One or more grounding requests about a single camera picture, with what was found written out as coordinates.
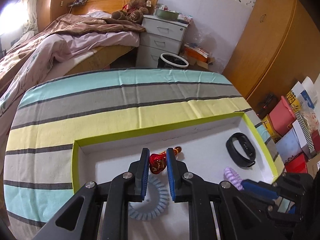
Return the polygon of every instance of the window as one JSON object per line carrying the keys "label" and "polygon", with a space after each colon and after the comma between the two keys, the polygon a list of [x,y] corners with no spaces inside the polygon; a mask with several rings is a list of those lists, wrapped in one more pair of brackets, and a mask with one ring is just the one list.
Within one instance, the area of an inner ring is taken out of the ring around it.
{"label": "window", "polygon": [[26,3],[8,4],[0,15],[0,35],[12,32],[21,27],[29,19]]}

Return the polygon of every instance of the blue stripe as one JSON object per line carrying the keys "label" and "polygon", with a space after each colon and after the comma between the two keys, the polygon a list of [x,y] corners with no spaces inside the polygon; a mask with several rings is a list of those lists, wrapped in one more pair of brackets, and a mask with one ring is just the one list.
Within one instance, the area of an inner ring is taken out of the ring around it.
{"label": "blue stripe", "polygon": [[49,82],[28,90],[20,107],[36,101],[104,87],[167,82],[205,82],[231,84],[224,76],[212,73],[177,69],[127,69],[78,75]]}
{"label": "blue stripe", "polygon": [[264,125],[260,125],[257,128],[258,133],[260,134],[261,138],[263,139],[264,142],[268,140],[270,137],[270,134],[268,133],[267,129],[264,127]]}
{"label": "blue stripe", "polygon": [[7,210],[40,222],[48,222],[72,196],[72,189],[49,190],[4,185]]}

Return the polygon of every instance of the light blue spiral hair tie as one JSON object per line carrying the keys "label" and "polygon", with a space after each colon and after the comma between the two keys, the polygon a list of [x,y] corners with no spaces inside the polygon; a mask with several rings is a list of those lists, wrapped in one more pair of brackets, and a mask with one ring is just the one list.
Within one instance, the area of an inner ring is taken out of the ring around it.
{"label": "light blue spiral hair tie", "polygon": [[169,193],[167,188],[164,186],[164,184],[157,178],[155,178],[152,175],[148,176],[148,187],[156,187],[158,192],[158,203],[156,204],[156,207],[151,209],[148,212],[139,212],[139,209],[134,209],[129,202],[128,205],[128,214],[129,217],[136,220],[142,220],[147,221],[151,219],[155,219],[157,216],[160,216],[161,213],[164,212],[164,209],[167,207],[168,199],[169,199]]}

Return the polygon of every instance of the blue gripper pad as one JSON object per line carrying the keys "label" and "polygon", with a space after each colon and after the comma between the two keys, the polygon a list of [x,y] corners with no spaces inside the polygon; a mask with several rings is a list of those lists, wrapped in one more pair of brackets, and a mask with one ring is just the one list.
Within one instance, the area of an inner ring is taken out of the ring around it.
{"label": "blue gripper pad", "polygon": [[143,148],[137,173],[135,174],[135,195],[140,195],[142,200],[147,193],[148,175],[149,175],[149,157],[150,151],[148,148]]}
{"label": "blue gripper pad", "polygon": [[170,194],[171,194],[172,201],[174,201],[176,198],[175,181],[174,181],[173,168],[172,168],[172,158],[170,158],[170,157],[171,157],[171,155],[170,155],[170,148],[169,148],[169,149],[167,149],[167,152],[166,152],[167,171],[168,171]]}
{"label": "blue gripper pad", "polygon": [[279,197],[276,192],[268,190],[263,187],[259,187],[257,183],[253,184],[251,182],[243,180],[241,182],[241,185],[243,186],[244,190],[251,191],[257,195],[263,196],[263,197],[271,199],[271,200],[277,199]]}

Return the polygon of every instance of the red figurine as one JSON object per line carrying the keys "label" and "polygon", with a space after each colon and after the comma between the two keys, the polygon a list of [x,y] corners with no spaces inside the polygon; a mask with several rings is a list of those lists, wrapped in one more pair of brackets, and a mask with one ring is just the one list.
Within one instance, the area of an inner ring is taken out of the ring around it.
{"label": "red figurine", "polygon": [[[177,155],[181,152],[181,147],[177,146],[173,149],[174,155]],[[150,155],[149,164],[150,164],[150,171],[153,174],[159,174],[163,171],[167,166],[167,159],[166,159],[166,151],[158,153],[153,153]]]}

